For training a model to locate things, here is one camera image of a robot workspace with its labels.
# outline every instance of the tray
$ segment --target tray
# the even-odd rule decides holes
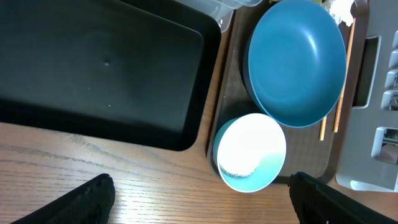
[[[211,128],[207,159],[214,174],[220,177],[218,168],[213,161],[212,147],[217,131],[227,121],[249,113],[262,113],[250,99],[242,79],[243,52],[251,32],[262,15],[271,7],[267,1],[260,5],[248,8],[244,7],[236,11],[233,20],[231,40],[224,74],[220,86],[220,94],[216,103],[215,117]],[[324,141],[318,140],[320,134],[320,122],[307,128],[288,128],[282,126],[287,141],[287,154],[284,166],[275,179],[275,183],[287,183],[290,175],[296,172],[305,172],[320,181],[327,183],[335,175],[340,158],[340,151],[345,135],[349,111],[354,98],[356,82],[364,48],[366,28],[368,26],[369,8],[368,2],[358,0],[353,4],[351,12],[356,18],[353,36],[351,60],[348,65],[346,78],[346,91],[341,110],[339,131],[333,133],[333,122],[336,113],[334,108],[328,115]],[[350,28],[346,25],[339,26],[345,44],[347,46]]]
[[[195,142],[221,41],[211,17],[171,0],[1,7],[0,121],[176,151]]]

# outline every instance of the bowl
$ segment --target bowl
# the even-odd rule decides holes
[[[226,156],[231,151],[242,155],[238,163],[245,162],[244,158],[247,158],[249,151],[258,153],[258,163],[250,175],[235,177],[221,168],[220,161],[229,159]],[[228,121],[217,132],[213,143],[213,159],[221,178],[238,192],[256,192],[267,187],[278,176],[285,155],[286,140],[282,128],[269,116],[259,113]]]
[[[313,125],[336,105],[346,51],[333,18],[309,0],[285,0],[258,22],[246,47],[244,83],[263,112],[293,128]]]

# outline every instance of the black baking tray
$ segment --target black baking tray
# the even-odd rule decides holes
[[[0,0],[0,121],[175,151],[196,140],[217,22],[173,0]]]

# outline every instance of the brown tray edge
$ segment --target brown tray edge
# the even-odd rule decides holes
[[[355,0],[354,1],[355,5],[353,6],[353,10],[351,12],[354,14],[356,18],[356,27],[354,30],[354,36],[353,36],[353,48],[351,51],[351,55],[360,55],[360,57],[352,57],[349,67],[348,67],[348,73],[347,73],[347,79],[346,79],[346,86],[356,86],[356,82],[358,81],[358,76],[359,76],[359,69],[361,66],[361,60],[362,60],[362,54],[363,54],[363,48],[364,48],[364,43],[366,39],[366,30],[368,28],[368,21],[369,21],[369,5],[368,5],[368,0]],[[222,81],[221,81],[221,86],[220,90],[218,92],[218,97],[216,101],[216,109],[215,113],[213,115],[213,122],[211,124],[211,131],[209,135],[209,140],[208,140],[208,145],[207,145],[207,152],[206,152],[206,157],[207,161],[210,165],[211,171],[216,175],[217,178],[221,180],[220,173],[218,172],[217,165],[214,163],[211,153],[213,151],[213,142],[214,138],[216,135],[216,128],[217,128],[217,122],[218,122],[218,117],[220,115],[220,110],[222,106],[222,101],[223,101],[223,94],[225,92],[226,88],[226,82],[228,81],[228,73],[230,70],[230,65],[231,65],[231,60],[233,57],[233,48],[234,48],[234,41],[236,37],[236,32],[237,32],[237,26],[239,25],[239,11],[236,12],[234,15],[233,19],[231,20],[233,23],[233,26],[230,27],[232,29],[231,32],[231,40],[229,42],[229,47],[228,47],[228,54],[226,58],[226,63],[224,67],[224,73],[222,76]],[[348,118],[349,118],[349,113],[352,108],[353,100],[354,100],[354,94],[355,94],[355,88],[349,88],[346,89],[345,91],[345,97],[343,101],[343,106],[341,109],[341,117],[340,117],[340,127],[339,131],[335,133],[335,136],[333,138],[333,143],[331,147],[331,152],[329,156],[329,161],[328,165],[324,171],[324,173],[317,177],[319,181],[323,183],[329,183],[335,176],[338,168],[338,164],[340,161],[340,156],[341,156],[341,148],[343,147],[344,143],[344,138],[345,138],[345,132],[347,129],[348,125]],[[277,176],[273,183],[275,184],[288,184],[289,183],[290,177],[286,176]]]

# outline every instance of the brown tray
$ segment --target brown tray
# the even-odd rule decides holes
[[[236,11],[232,21],[231,40],[226,59],[224,74],[220,85],[220,93],[216,103],[215,117],[210,132],[207,159],[212,171],[218,178],[217,165],[213,161],[213,141],[217,131],[227,121],[249,113],[262,113],[248,95],[242,80],[241,62],[249,36],[256,24],[271,7],[266,0],[256,7],[244,7]],[[307,128],[289,128],[282,126],[287,141],[287,153],[281,172],[275,183],[287,183],[290,175],[298,171],[305,172],[320,181],[329,182],[336,173],[340,151],[343,144],[347,120],[356,89],[361,59],[364,49],[366,29],[368,27],[369,8],[367,0],[355,0],[351,12],[356,18],[354,28],[351,60],[348,66],[346,90],[341,109],[340,125],[337,133],[333,133],[336,113],[334,108],[328,115],[324,141],[318,139],[320,122]],[[346,46],[348,45],[350,28],[344,23],[339,26]]]

